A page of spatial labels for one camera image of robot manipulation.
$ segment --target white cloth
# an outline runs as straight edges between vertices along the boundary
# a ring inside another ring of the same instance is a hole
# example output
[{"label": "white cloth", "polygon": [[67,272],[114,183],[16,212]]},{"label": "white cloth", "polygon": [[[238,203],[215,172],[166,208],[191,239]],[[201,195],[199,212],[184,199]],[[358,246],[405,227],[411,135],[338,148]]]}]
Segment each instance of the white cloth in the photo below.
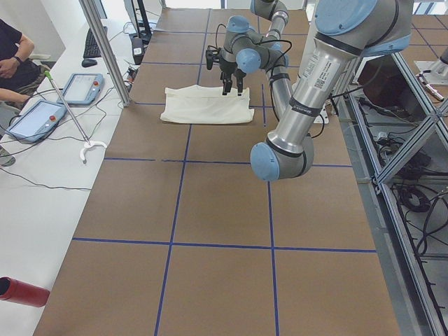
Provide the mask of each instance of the white cloth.
[{"label": "white cloth", "polygon": [[253,119],[253,109],[249,108],[249,89],[241,96],[237,90],[227,96],[221,87],[201,87],[193,85],[174,90],[165,88],[167,104],[160,116],[163,121],[182,124],[240,124]]}]

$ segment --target computer mouse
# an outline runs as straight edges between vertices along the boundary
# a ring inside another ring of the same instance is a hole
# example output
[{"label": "computer mouse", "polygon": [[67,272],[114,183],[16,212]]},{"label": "computer mouse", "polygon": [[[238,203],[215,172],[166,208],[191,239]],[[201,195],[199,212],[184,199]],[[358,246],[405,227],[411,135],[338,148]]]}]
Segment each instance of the computer mouse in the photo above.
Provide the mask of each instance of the computer mouse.
[{"label": "computer mouse", "polygon": [[83,68],[92,67],[97,64],[98,64],[98,62],[95,59],[91,59],[91,58],[85,58],[81,62],[81,65],[83,66]]}]

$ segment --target white table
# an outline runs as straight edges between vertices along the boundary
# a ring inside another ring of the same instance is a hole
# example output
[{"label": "white table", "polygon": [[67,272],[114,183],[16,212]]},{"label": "white table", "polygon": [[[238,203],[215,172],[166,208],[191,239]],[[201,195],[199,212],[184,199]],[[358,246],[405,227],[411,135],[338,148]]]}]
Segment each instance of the white table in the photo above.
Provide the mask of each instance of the white table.
[{"label": "white table", "polygon": [[[108,27],[107,35],[111,39],[123,30],[124,22],[104,20],[104,25]],[[101,73],[105,78],[101,99],[113,83],[102,58],[96,59],[97,66],[81,67],[87,30],[87,25],[80,30],[52,68],[51,74],[62,87],[73,72]],[[111,41],[111,46],[120,72],[124,74],[128,62],[133,63],[129,37],[119,34]],[[38,91],[50,88],[48,80],[44,80]],[[50,93],[45,98],[55,102],[57,95]],[[37,99],[40,97],[30,100],[24,110]],[[117,92],[112,90],[99,107],[106,112],[106,117],[92,139],[109,144],[123,105]],[[74,108],[73,112],[78,115],[86,110]],[[103,111],[94,107],[80,115],[78,121],[90,135],[103,115]],[[60,125],[50,138],[82,139],[68,114],[62,122],[65,120],[70,121]],[[11,140],[8,136],[1,140],[2,146],[10,153],[29,147],[16,141],[9,142]],[[87,164],[83,164],[79,158],[82,147],[83,142],[74,139],[46,139],[15,155],[16,163],[5,170],[48,186],[91,188],[104,158],[104,148],[95,147],[88,151]],[[0,171],[0,277],[11,277],[51,290],[88,196],[88,191],[36,187]],[[43,308],[0,301],[0,335],[32,335],[42,312]]]}]

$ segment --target pants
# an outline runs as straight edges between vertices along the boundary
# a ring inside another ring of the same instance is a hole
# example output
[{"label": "pants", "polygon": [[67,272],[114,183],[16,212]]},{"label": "pants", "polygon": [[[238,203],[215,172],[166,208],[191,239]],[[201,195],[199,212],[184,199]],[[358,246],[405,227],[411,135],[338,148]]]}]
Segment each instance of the pants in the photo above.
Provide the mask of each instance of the pants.
[{"label": "pants", "polygon": [[[39,85],[42,83],[42,81],[46,77],[44,72],[50,70],[50,68],[48,66],[42,65],[42,64],[39,65],[39,69],[41,70],[39,76],[37,76],[37,78],[32,83],[17,89],[17,93],[20,93],[21,95],[27,95],[27,96],[34,95],[35,91],[37,90]],[[24,106],[24,104],[22,104],[22,103],[12,103],[12,102],[7,102],[7,105],[13,106],[19,110],[23,109],[23,106]]]}]

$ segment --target black shirt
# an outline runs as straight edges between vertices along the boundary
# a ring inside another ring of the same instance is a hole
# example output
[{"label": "black shirt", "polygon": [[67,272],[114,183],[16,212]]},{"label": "black shirt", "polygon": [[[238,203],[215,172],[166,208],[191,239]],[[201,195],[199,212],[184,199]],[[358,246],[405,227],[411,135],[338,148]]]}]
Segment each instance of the black shirt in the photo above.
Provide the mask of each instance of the black shirt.
[{"label": "black shirt", "polygon": [[[0,60],[8,60],[16,54],[18,50],[16,44],[21,38],[20,31],[0,20]],[[12,78],[0,78],[0,88],[17,91],[32,83],[39,73],[39,67],[27,59],[17,68]]]}]

